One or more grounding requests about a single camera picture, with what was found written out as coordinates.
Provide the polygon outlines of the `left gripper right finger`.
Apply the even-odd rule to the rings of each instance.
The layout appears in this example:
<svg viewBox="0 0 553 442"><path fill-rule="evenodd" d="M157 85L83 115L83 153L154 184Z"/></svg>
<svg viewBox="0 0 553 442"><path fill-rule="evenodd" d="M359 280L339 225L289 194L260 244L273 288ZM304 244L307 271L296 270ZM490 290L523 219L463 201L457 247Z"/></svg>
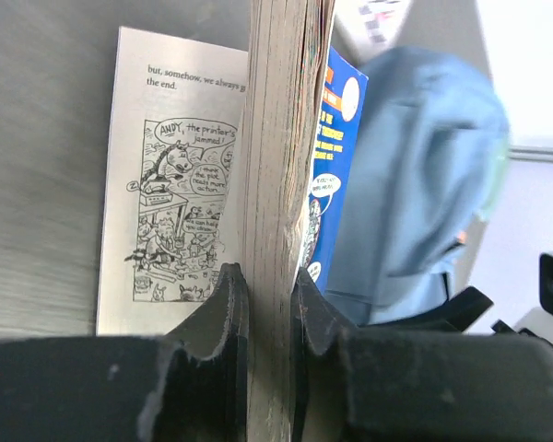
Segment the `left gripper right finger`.
<svg viewBox="0 0 553 442"><path fill-rule="evenodd" d="M474 288L436 312L358 327L300 270L291 295L295 441L553 441L553 346L461 332Z"/></svg>

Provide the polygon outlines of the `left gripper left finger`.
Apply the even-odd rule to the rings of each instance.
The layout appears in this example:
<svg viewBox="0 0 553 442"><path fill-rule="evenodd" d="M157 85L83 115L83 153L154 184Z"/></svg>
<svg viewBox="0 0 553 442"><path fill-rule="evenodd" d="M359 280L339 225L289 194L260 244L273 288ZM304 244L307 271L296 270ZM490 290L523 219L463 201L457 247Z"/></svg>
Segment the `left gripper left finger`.
<svg viewBox="0 0 553 442"><path fill-rule="evenodd" d="M247 343L236 264L163 336L0 340L0 441L242 441Z"/></svg>

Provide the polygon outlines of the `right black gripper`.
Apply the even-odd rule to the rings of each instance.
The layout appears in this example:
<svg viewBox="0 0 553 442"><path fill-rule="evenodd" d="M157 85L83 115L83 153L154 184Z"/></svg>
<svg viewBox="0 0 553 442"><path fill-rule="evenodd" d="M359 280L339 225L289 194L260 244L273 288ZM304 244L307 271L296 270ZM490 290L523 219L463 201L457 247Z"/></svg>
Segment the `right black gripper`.
<svg viewBox="0 0 553 442"><path fill-rule="evenodd" d="M496 333L517 333L546 341L553 347L553 251L539 258L539 307L529 310L513 327L502 320L492 325ZM392 328L429 332L464 332L494 302L473 286L437 308L411 318L364 326L364 329Z"/></svg>

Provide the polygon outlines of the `blue fabric backpack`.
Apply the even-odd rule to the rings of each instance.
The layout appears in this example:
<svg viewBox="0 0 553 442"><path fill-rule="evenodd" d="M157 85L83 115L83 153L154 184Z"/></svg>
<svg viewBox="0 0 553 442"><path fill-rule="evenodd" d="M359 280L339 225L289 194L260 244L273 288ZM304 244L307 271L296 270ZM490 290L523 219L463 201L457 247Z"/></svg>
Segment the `blue fabric backpack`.
<svg viewBox="0 0 553 442"><path fill-rule="evenodd" d="M509 140L490 80L445 52L395 47L369 77L324 297L358 325L411 318L454 292L463 234Z"/></svg>

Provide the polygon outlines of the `blue cartoon book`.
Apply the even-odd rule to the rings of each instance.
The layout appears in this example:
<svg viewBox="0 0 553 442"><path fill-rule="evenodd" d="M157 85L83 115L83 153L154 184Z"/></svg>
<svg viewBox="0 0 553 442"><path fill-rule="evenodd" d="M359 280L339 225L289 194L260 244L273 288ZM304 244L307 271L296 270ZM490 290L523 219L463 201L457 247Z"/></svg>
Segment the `blue cartoon book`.
<svg viewBox="0 0 553 442"><path fill-rule="evenodd" d="M163 336L248 291L246 437L291 438L291 293L332 72L333 1L253 1L249 46L122 26L96 332Z"/></svg>

